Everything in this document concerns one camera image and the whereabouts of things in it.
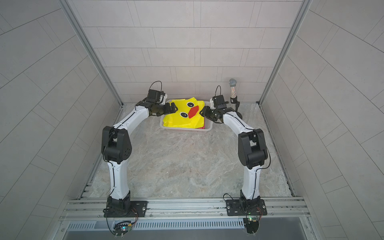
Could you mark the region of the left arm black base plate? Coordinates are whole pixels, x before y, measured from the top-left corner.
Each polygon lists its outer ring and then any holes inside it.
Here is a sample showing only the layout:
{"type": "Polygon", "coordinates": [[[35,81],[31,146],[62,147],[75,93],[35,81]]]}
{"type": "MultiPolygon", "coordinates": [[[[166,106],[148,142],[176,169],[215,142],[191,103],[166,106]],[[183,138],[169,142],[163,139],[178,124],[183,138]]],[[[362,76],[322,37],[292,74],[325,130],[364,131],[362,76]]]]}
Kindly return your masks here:
{"type": "Polygon", "coordinates": [[[142,218],[146,214],[147,205],[147,201],[133,201],[127,210],[107,207],[103,210],[103,213],[105,218],[142,218]]]}

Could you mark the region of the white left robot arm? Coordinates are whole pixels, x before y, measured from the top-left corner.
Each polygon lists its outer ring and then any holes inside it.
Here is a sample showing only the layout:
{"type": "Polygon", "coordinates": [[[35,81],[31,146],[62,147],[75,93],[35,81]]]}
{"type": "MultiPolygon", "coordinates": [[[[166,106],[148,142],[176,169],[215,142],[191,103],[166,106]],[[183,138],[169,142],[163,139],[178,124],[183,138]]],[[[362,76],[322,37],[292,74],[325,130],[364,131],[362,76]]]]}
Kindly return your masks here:
{"type": "Polygon", "coordinates": [[[133,151],[130,134],[148,117],[173,114],[177,110],[174,103],[141,101],[120,122],[112,127],[104,127],[102,155],[103,160],[109,164],[111,179],[111,192],[108,195],[105,209],[107,216],[127,215],[132,211],[127,174],[128,158],[133,151]]]}

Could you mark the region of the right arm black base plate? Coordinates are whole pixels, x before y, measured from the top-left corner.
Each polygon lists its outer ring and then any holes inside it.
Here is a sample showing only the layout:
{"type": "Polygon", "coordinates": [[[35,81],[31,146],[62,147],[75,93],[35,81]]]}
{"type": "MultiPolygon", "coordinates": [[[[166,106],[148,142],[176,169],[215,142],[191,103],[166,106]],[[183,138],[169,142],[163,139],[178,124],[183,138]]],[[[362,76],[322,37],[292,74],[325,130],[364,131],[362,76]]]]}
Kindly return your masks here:
{"type": "Polygon", "coordinates": [[[265,206],[264,200],[261,200],[261,203],[258,207],[252,207],[251,209],[245,210],[241,207],[239,199],[227,199],[226,211],[227,215],[230,217],[233,216],[267,216],[268,212],[265,206]]]}

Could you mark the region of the pink raincoat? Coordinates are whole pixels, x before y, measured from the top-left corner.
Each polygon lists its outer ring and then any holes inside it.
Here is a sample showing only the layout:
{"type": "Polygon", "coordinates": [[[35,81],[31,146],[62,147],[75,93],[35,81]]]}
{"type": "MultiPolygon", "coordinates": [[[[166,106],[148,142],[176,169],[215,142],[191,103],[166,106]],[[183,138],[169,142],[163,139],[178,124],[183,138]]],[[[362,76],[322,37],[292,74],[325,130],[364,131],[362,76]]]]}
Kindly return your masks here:
{"type": "Polygon", "coordinates": [[[201,124],[199,124],[198,129],[205,129],[205,122],[206,122],[206,120],[203,118],[201,124]]]}

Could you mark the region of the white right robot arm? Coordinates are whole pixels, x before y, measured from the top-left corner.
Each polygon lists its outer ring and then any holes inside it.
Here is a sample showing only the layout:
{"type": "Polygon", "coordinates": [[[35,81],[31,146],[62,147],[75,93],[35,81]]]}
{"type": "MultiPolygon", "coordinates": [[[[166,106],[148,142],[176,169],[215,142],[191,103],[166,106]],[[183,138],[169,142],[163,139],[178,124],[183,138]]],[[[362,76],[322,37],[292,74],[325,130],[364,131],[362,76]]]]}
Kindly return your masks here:
{"type": "Polygon", "coordinates": [[[264,132],[246,124],[232,108],[203,107],[200,115],[213,122],[225,124],[238,136],[238,157],[244,166],[244,183],[239,202],[244,212],[259,208],[260,173],[269,157],[264,132]]]}

